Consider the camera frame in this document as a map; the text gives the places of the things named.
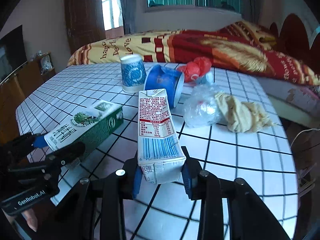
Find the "window sill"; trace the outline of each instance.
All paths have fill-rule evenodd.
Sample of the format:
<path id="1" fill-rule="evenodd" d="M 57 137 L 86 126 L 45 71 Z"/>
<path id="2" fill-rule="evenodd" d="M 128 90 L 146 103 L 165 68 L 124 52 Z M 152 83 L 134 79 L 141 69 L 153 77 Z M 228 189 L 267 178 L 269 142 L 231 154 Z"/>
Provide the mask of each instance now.
<path id="1" fill-rule="evenodd" d="M 240 13 L 236 11 L 231 11 L 228 9 L 221 9 L 217 7 L 201 7 L 201 6 L 194 6 L 194 5 L 163 5 L 163 6 L 155 6 L 155 7 L 146 7 L 144 8 L 144 12 L 159 12 L 159 11 L 172 11 L 172 10 L 177 10 L 177 9 L 185 9 L 185 10 L 203 10 L 207 12 L 220 12 L 220 13 L 225 13 L 226 11 L 229 13 L 234 13 L 236 15 L 240 15 Z"/>

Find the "door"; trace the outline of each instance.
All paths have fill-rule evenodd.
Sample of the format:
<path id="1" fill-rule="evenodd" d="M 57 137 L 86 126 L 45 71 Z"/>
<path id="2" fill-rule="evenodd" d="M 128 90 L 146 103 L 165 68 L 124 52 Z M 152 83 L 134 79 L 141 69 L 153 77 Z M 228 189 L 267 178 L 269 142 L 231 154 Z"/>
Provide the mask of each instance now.
<path id="1" fill-rule="evenodd" d="M 70 52 L 99 41 L 95 0 L 64 0 Z"/>

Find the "blue barcode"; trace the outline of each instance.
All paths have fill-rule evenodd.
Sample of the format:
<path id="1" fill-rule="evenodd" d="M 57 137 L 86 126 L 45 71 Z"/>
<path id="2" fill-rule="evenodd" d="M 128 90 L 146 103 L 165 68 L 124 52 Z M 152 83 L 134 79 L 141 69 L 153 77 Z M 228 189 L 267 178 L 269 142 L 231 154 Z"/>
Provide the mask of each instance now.
<path id="1" fill-rule="evenodd" d="M 143 157 L 146 160 L 179 156 L 173 136 L 164 139 L 143 138 Z"/>

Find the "red plastic bag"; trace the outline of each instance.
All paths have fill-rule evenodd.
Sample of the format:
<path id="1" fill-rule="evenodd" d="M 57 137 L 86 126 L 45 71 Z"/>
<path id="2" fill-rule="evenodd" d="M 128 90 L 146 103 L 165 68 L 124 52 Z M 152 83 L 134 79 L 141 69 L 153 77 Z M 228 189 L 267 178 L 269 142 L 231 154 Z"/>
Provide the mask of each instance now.
<path id="1" fill-rule="evenodd" d="M 178 71 L 184 73 L 184 82 L 195 81 L 210 71 L 211 61 L 207 57 L 197 57 L 194 61 L 190 61 L 187 65 L 177 68 Z"/>

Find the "television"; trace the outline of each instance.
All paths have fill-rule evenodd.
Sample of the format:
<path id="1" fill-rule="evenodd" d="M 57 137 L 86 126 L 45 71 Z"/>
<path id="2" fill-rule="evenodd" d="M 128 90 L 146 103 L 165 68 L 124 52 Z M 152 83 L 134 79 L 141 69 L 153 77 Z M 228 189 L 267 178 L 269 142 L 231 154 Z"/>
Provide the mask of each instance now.
<path id="1" fill-rule="evenodd" d="M 20 25 L 0 40 L 0 82 L 26 62 L 22 25 Z"/>

